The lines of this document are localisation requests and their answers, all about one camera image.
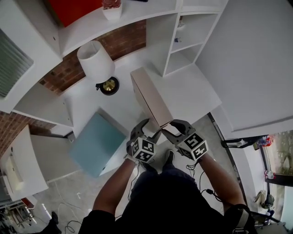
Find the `brass lamp base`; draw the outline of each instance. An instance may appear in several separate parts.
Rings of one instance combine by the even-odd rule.
[[[101,92],[107,96],[115,94],[119,89],[119,81],[115,77],[111,77],[109,80],[100,84]]]

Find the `cardboard box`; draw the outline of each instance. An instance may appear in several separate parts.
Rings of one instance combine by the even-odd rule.
[[[173,117],[144,68],[130,73],[136,99],[155,130],[165,127]]]

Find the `black and white marker cube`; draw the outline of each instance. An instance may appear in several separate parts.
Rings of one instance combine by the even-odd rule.
[[[198,160],[208,151],[206,140],[195,132],[180,142],[176,148],[181,155],[194,161]]]
[[[132,144],[132,157],[141,162],[149,162],[157,152],[157,145],[138,137]]]

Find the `window blind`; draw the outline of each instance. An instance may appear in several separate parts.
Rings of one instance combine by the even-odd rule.
[[[32,64],[33,60],[0,29],[0,97],[7,96]]]

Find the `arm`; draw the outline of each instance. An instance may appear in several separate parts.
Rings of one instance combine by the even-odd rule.
[[[209,155],[201,157],[200,165],[209,178],[215,193],[223,200],[233,205],[244,204],[239,184]],[[230,206],[223,203],[226,211]]]
[[[136,164],[129,159],[124,161],[99,192],[93,210],[103,210],[115,215],[135,166]]]

